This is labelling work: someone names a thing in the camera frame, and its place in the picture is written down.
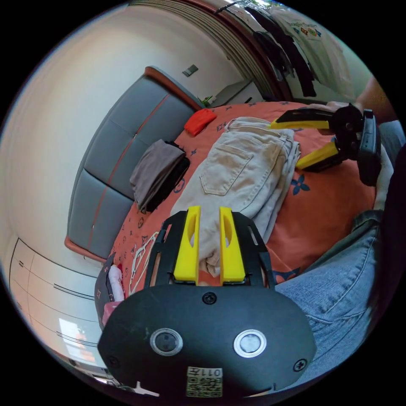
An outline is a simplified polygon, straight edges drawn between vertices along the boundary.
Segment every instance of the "white t-shirt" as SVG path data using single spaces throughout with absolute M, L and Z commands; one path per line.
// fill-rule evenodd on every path
M 317 80 L 335 92 L 354 99 L 350 69 L 337 40 L 325 28 L 296 11 L 275 7 L 271 14 L 284 32 L 300 46 Z

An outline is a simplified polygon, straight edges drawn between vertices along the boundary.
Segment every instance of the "person's arm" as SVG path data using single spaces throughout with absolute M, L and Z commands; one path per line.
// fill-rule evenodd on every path
M 361 111 L 372 110 L 378 124 L 398 119 L 388 97 L 374 77 L 368 81 L 354 105 Z

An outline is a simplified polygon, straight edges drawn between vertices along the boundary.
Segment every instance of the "upholstered headboard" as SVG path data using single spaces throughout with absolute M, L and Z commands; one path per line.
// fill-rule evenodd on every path
M 104 261 L 133 202 L 130 176 L 158 139 L 174 141 L 201 102 L 157 67 L 148 66 L 110 109 L 80 163 L 65 245 Z

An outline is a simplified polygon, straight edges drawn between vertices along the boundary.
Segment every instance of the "blue jeans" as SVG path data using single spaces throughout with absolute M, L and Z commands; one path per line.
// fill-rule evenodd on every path
M 402 127 L 394 121 L 381 125 L 380 130 L 382 143 L 394 164 L 405 144 Z M 376 325 L 382 213 L 380 210 L 361 213 L 347 237 L 303 274 L 276 286 L 278 292 L 304 311 L 317 345 L 314 360 L 307 370 L 298 381 L 283 390 L 304 384 L 337 367 L 359 348 Z

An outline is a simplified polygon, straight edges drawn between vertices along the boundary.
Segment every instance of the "orange bedsheet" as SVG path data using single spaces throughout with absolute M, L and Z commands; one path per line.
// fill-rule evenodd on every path
M 118 234 L 112 253 L 115 264 L 122 264 L 125 296 L 144 287 L 149 253 L 162 223 L 181 195 L 198 165 L 207 157 L 225 125 L 237 117 L 258 117 L 268 121 L 286 110 L 304 107 L 292 102 L 264 102 L 221 106 L 213 109 L 217 118 L 196 137 L 185 131 L 176 142 L 190 159 L 190 168 L 171 195 L 151 214 L 138 212 L 134 204 Z M 331 142 L 315 129 L 295 130 L 302 156 Z M 375 188 L 359 180 L 357 163 L 345 161 L 322 173 L 296 170 L 288 195 L 278 214 L 266 246 L 271 254 L 277 283 L 293 278 L 344 238 L 351 230 L 354 217 L 372 209 Z M 218 285 L 219 278 L 200 272 L 200 281 Z

